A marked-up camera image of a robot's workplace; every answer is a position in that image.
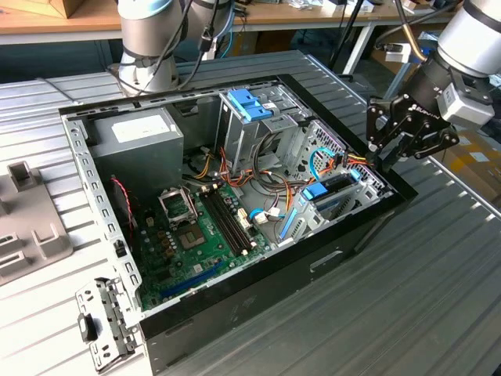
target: aluminum table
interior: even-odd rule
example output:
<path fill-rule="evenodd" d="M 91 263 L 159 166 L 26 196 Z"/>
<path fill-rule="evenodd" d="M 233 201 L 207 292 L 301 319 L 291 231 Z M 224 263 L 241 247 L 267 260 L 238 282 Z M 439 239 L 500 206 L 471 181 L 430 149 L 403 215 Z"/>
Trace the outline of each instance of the aluminum table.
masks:
<path fill-rule="evenodd" d="M 191 65 L 181 64 L 186 75 Z M 292 74 L 358 136 L 365 104 L 310 56 L 204 62 L 194 85 Z M 52 80 L 88 103 L 120 97 L 108 74 Z M 0 85 L 0 173 L 39 168 L 74 254 L 0 287 L 0 372 L 93 375 L 74 292 L 110 273 L 58 107 L 39 81 Z M 396 169 L 419 192 L 361 255 L 166 371 L 193 375 L 490 375 L 501 363 L 499 213 L 433 161 Z M 109 375 L 149 374 L 141 350 Z"/>

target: desk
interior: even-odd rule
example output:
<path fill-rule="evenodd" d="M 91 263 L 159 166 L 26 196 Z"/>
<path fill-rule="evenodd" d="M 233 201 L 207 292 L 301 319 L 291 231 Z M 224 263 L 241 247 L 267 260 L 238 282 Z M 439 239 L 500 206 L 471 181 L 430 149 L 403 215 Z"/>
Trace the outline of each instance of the desk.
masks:
<path fill-rule="evenodd" d="M 186 77 L 192 66 L 178 70 Z M 297 51 L 203 62 L 190 84 L 278 73 L 363 137 L 365 101 Z M 51 81 L 85 103 L 121 97 L 106 73 Z M 39 168 L 75 246 L 0 287 L 0 374 L 95 375 L 74 292 L 112 270 L 57 114 L 69 105 L 39 81 L 0 85 L 0 174 L 14 161 Z M 499 215 L 429 160 L 395 169 L 419 196 L 362 254 L 161 376 L 492 374 L 501 359 Z M 106 375 L 147 376 L 148 365 L 138 350 Z"/>
<path fill-rule="evenodd" d="M 357 17 L 354 26 L 362 27 L 362 32 L 344 68 L 344 74 L 353 73 L 376 26 L 400 24 L 392 1 L 385 2 L 384 5 L 377 6 L 374 12 L 360 13 Z M 121 38 L 120 17 L 114 0 L 86 0 L 69 20 L 14 9 L 3 10 L 0 13 L 0 45 Z M 333 12 L 330 7 L 300 11 L 288 4 L 257 3 L 249 5 L 247 11 L 246 31 L 338 27 L 342 16 L 340 10 Z M 451 18 L 452 13 L 449 13 L 433 22 L 448 22 Z M 242 30 L 242 20 L 235 19 L 233 30 Z"/>

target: sticker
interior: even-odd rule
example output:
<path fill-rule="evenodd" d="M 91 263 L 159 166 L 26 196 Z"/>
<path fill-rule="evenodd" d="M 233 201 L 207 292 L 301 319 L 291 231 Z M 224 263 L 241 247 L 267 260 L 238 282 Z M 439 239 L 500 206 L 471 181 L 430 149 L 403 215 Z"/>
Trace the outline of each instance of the sticker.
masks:
<path fill-rule="evenodd" d="M 460 136 L 460 145 L 463 145 L 463 146 L 471 145 L 471 142 L 465 136 Z"/>
<path fill-rule="evenodd" d="M 489 162 L 490 160 L 487 158 L 487 156 L 483 153 L 476 152 L 476 153 L 470 153 L 470 155 L 477 161 L 477 162 Z"/>
<path fill-rule="evenodd" d="M 160 135 L 161 133 L 171 132 L 169 126 L 165 124 L 160 115 L 142 117 L 140 119 L 122 121 L 115 123 L 111 127 L 117 141 L 126 143 L 143 137 Z"/>
<path fill-rule="evenodd" d="M 276 108 L 276 105 L 272 102 L 270 103 L 263 103 L 262 106 L 266 109 L 269 110 L 270 108 Z"/>

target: cardboard box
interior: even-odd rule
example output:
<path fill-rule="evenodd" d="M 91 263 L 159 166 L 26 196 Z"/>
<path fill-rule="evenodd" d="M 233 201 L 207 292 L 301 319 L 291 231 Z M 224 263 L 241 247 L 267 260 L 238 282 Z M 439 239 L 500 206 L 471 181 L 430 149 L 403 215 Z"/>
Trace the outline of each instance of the cardboard box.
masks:
<path fill-rule="evenodd" d="M 59 18 L 70 18 L 84 0 L 0 0 L 0 6 L 45 14 Z"/>
<path fill-rule="evenodd" d="M 462 131 L 459 136 L 459 145 L 435 154 L 435 158 L 484 199 L 501 208 L 501 151 L 476 132 Z"/>
<path fill-rule="evenodd" d="M 430 1 L 429 0 L 404 0 L 402 5 L 408 9 L 412 10 L 421 10 L 421 9 L 429 9 Z"/>

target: chip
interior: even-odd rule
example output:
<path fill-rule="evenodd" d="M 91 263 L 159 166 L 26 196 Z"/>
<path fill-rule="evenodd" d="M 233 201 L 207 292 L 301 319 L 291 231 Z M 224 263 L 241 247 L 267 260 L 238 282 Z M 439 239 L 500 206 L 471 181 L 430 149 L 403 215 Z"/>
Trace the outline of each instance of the chip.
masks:
<path fill-rule="evenodd" d="M 196 223 L 193 225 L 183 226 L 177 232 L 181 245 L 185 249 L 191 249 L 197 245 L 205 243 L 205 237 L 202 234 L 202 229 Z"/>

